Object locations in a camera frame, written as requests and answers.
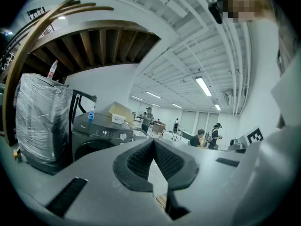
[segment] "black rubber pad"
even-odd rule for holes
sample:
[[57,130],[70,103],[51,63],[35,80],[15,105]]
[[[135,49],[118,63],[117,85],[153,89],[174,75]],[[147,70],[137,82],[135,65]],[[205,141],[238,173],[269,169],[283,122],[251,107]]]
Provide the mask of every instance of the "black rubber pad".
[[222,163],[222,164],[226,164],[232,167],[237,167],[239,165],[238,161],[233,161],[233,160],[229,160],[226,158],[218,158],[216,161]]
[[62,217],[86,183],[87,181],[84,179],[74,178],[47,206],[47,209],[57,216]]

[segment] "yellow object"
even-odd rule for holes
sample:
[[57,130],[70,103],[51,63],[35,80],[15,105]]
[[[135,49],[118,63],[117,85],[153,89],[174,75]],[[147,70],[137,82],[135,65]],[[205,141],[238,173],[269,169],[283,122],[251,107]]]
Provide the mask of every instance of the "yellow object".
[[133,121],[134,121],[134,115],[132,114],[131,110],[123,106],[122,104],[119,104],[118,102],[114,102],[110,109],[109,113],[112,114],[117,114],[117,115],[122,115],[125,117],[125,121],[132,126]]

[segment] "fluorescent light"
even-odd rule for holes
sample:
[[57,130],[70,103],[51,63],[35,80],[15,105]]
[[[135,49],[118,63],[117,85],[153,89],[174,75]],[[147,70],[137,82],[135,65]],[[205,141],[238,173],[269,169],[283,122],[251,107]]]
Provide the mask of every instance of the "fluorescent light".
[[136,99],[138,99],[138,100],[142,100],[142,99],[140,99],[140,98],[138,98],[138,97],[136,97],[136,96],[132,96],[132,97],[134,97],[134,98],[136,98]]
[[215,104],[215,107],[216,107],[216,109],[217,109],[218,111],[221,110],[221,108],[220,108],[220,106],[219,106],[218,104]]
[[155,96],[155,97],[157,97],[157,98],[161,99],[161,97],[159,97],[159,96],[156,96],[156,95],[154,95],[154,94],[152,94],[152,93],[150,93],[150,92],[148,92],[148,91],[146,91],[145,93],[148,93],[148,94],[150,94],[150,95],[152,95],[152,96]]
[[181,108],[180,106],[178,106],[178,105],[176,105],[176,104],[172,104],[172,105],[174,105],[174,106],[176,106],[176,107],[179,107],[179,108]]
[[196,78],[196,81],[200,85],[200,87],[203,89],[203,91],[205,92],[205,94],[207,96],[212,96],[202,77]]

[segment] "white ceiling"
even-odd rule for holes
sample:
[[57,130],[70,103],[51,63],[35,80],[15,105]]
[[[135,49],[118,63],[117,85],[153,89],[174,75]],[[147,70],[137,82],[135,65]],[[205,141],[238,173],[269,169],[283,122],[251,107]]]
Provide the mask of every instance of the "white ceiling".
[[[24,11],[38,3],[53,5],[60,1],[29,0]],[[214,104],[219,104],[223,112],[232,113],[236,106],[231,99],[230,106],[227,105],[224,98],[225,91],[232,90],[240,113],[245,97],[239,101],[238,90],[247,90],[251,71],[250,33],[246,24],[218,25],[208,13],[209,0],[81,1],[112,6],[112,16],[137,22],[161,38],[139,64],[131,96],[149,104],[175,108],[174,103],[189,110],[216,111]],[[196,83],[198,76],[204,78],[212,97],[207,97]]]

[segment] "person wearing black shirt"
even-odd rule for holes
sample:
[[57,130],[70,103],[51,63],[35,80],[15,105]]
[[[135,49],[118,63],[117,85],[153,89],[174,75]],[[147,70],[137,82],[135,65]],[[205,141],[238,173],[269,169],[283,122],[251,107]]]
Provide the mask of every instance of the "person wearing black shirt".
[[221,124],[220,123],[217,123],[213,130],[212,130],[212,134],[211,134],[211,142],[208,146],[208,149],[211,149],[211,150],[214,150],[216,148],[216,140],[217,139],[221,139],[222,137],[218,134],[218,129],[219,128],[222,128]]
[[201,145],[200,139],[203,137],[205,131],[204,130],[198,130],[198,134],[195,135],[189,142],[191,146],[197,147],[198,145]]

